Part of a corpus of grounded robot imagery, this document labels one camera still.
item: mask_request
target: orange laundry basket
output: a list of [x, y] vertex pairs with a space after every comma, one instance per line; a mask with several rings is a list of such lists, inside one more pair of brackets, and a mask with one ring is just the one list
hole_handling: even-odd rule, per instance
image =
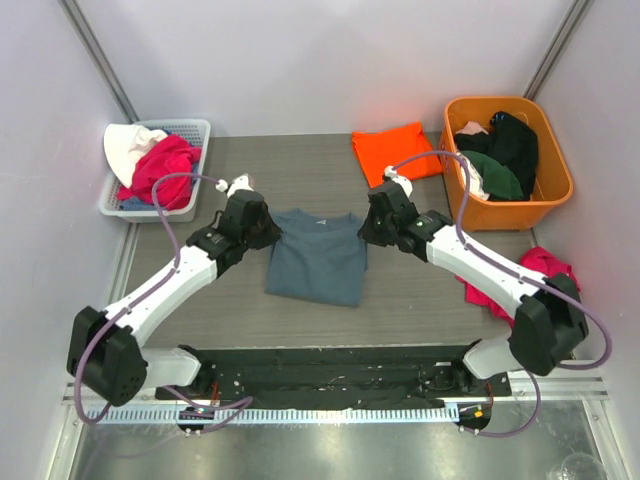
[[[444, 113], [440, 148], [456, 152], [453, 136], [467, 122], [475, 121], [491, 130], [489, 120], [498, 111], [510, 113], [538, 135], [536, 183], [529, 201], [490, 202], [469, 196], [462, 227], [474, 230], [526, 230], [533, 227], [552, 208], [566, 202], [573, 193], [573, 181], [551, 126], [542, 109], [522, 97], [461, 97], [450, 102]], [[440, 157], [444, 165], [447, 196], [454, 218], [458, 218], [464, 187], [457, 162]]]

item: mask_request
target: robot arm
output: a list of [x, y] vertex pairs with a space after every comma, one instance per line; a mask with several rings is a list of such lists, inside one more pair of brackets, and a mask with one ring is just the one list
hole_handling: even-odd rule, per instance
[[[462, 233], [462, 242], [450, 219], [435, 211], [419, 214], [409, 200], [411, 182], [394, 171], [369, 192], [370, 209], [359, 235], [367, 243], [396, 245], [424, 262], [442, 267], [486, 293], [512, 318], [511, 333], [474, 342], [455, 365], [461, 388], [497, 373], [525, 369], [548, 375], [588, 335], [584, 314], [566, 302], [521, 280], [546, 283], [579, 300], [575, 283], [566, 275], [547, 278], [507, 260]], [[514, 271], [497, 268], [467, 245]]]
[[194, 349], [143, 347], [179, 305], [242, 260], [247, 250], [267, 247], [280, 238], [264, 198], [253, 191], [247, 176], [237, 178], [227, 194], [218, 224], [193, 233], [180, 250], [177, 265], [174, 259], [103, 311], [86, 307], [76, 316], [67, 359], [67, 371], [74, 376], [80, 356], [96, 332], [127, 310], [97, 344], [82, 378], [112, 405], [127, 403], [145, 388], [175, 385], [189, 387], [192, 392], [209, 388], [211, 368], [200, 361]]

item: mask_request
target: white slotted strip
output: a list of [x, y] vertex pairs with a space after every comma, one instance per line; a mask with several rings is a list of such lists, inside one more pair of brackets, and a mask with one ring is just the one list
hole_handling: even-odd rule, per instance
[[[229, 418], [236, 410], [216, 412], [216, 418], [180, 420], [180, 404], [132, 405], [112, 408], [100, 422], [102, 424], [148, 425], [180, 421], [181, 424], [217, 423]], [[89, 417], [95, 418], [100, 408], [90, 409]], [[282, 424], [353, 424], [353, 423], [437, 423], [458, 421], [457, 404], [444, 408], [415, 410], [246, 410], [233, 420], [235, 425], [282, 425]]]

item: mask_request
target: t-shirt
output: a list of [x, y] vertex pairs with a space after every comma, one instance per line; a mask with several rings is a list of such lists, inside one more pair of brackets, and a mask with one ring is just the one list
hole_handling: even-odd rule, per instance
[[316, 217], [294, 209], [272, 212], [282, 238], [271, 250], [266, 293], [357, 307], [367, 269], [367, 245], [353, 214]]

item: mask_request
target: wall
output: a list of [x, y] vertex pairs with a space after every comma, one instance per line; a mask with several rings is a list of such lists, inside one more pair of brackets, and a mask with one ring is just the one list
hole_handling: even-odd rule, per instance
[[570, 0], [81, 0], [142, 118], [214, 136], [442, 126], [453, 97], [522, 94]]
[[123, 239], [97, 210], [122, 117], [51, 0], [3, 4], [0, 89], [0, 476], [41, 480], [73, 317], [106, 301]]
[[[640, 459], [640, 3], [594, 2], [537, 101], [575, 182], [570, 202], [537, 228], [539, 242], [575, 265], [583, 298], [613, 334], [605, 380]], [[585, 355], [602, 348], [594, 332]]]

